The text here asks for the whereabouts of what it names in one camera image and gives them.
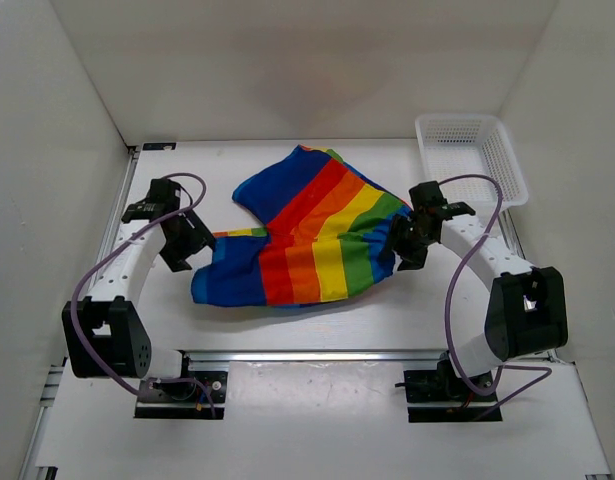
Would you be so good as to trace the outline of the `white plastic basket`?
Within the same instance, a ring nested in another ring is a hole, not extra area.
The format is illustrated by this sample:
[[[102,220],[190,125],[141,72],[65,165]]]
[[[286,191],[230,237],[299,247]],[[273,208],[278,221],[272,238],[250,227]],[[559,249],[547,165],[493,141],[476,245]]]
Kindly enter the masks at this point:
[[[500,119],[484,114],[423,114],[415,128],[426,179],[486,175],[500,185],[504,210],[527,203],[526,182]]]

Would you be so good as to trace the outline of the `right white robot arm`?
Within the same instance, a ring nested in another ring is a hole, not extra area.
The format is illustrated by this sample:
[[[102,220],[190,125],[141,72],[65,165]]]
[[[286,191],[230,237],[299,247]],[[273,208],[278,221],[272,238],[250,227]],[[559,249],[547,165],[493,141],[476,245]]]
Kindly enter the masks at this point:
[[[442,245],[460,259],[444,301],[448,351],[436,375],[442,396],[457,400],[469,390],[491,395],[510,360],[567,343],[564,279],[556,268],[537,267],[515,255],[491,236],[491,223],[479,223],[472,207],[449,202],[438,181],[418,184],[409,195],[412,210],[393,218],[383,251],[400,258],[401,271],[422,269],[432,244]],[[470,269],[487,288],[489,301],[482,332],[457,344],[451,310],[464,269]]]

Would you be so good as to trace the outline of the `rainbow striped shorts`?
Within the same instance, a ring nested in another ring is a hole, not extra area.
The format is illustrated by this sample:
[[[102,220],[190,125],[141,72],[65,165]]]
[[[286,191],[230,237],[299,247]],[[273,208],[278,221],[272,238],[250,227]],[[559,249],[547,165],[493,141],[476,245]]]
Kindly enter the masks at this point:
[[[260,223],[216,233],[191,282],[195,303],[297,308],[346,300],[393,274],[392,220],[411,208],[332,149],[296,146],[232,200]]]

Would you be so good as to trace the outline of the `black corner label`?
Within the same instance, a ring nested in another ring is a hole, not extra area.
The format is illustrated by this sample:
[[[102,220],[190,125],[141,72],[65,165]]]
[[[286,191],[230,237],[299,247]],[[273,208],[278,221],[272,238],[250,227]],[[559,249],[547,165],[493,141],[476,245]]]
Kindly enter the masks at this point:
[[[175,150],[176,142],[146,142],[142,145],[143,151],[171,151]]]

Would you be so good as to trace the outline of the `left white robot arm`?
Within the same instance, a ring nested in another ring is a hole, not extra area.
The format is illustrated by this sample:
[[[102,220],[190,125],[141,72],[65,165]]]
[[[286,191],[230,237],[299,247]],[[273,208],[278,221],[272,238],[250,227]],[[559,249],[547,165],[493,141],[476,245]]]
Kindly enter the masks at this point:
[[[76,284],[62,312],[68,358],[80,379],[108,378],[133,395],[130,380],[152,381],[175,400],[193,395],[197,377],[180,350],[155,347],[137,311],[157,259],[169,270],[190,270],[189,258],[217,240],[196,214],[201,196],[182,205],[183,173],[151,181],[147,194],[121,217],[110,253]]]

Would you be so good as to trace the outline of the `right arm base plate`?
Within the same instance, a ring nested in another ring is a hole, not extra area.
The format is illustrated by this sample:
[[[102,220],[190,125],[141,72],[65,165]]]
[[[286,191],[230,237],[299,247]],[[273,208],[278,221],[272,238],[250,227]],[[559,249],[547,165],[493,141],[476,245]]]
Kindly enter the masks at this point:
[[[394,387],[405,393],[410,424],[501,422],[496,393],[476,395],[456,375],[447,354],[434,369],[409,369]]]

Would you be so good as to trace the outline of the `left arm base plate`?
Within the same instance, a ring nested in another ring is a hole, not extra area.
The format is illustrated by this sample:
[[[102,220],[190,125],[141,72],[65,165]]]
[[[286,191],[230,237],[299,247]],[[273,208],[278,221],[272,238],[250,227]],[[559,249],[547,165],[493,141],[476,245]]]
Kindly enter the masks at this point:
[[[223,420],[226,410],[229,370],[223,361],[186,353],[182,377],[194,381],[160,384],[142,381],[134,407],[136,419]]]

